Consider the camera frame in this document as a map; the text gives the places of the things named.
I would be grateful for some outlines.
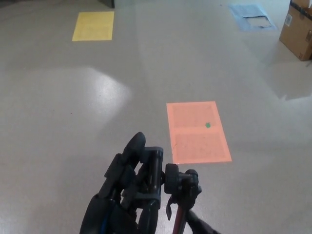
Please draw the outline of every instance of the label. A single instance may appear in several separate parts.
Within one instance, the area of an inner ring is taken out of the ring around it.
[[[293,17],[290,14],[288,14],[285,20],[285,24],[289,27],[292,23],[292,20],[293,20]]]

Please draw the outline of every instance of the blue paper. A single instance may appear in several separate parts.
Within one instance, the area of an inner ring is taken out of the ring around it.
[[[233,14],[239,29],[243,32],[275,31],[277,27],[270,19],[264,8],[260,4],[230,4],[229,8]],[[249,19],[266,17],[270,25],[252,25]]]

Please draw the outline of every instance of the orange square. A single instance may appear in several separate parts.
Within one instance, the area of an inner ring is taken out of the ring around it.
[[[167,103],[173,161],[232,161],[214,101]]]

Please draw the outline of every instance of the gray floor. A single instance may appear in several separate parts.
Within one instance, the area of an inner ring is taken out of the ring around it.
[[[239,32],[230,2],[116,0],[113,41],[75,43],[99,2],[0,8],[0,233],[78,233],[128,139],[171,162],[166,103],[211,100],[233,162],[180,166],[199,171],[198,215],[224,234],[312,233],[312,65],[280,31]],[[289,1],[259,2],[281,29]]]

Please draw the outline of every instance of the yellow paper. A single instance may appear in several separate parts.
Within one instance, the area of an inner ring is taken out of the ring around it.
[[[80,12],[73,41],[112,40],[114,12]]]

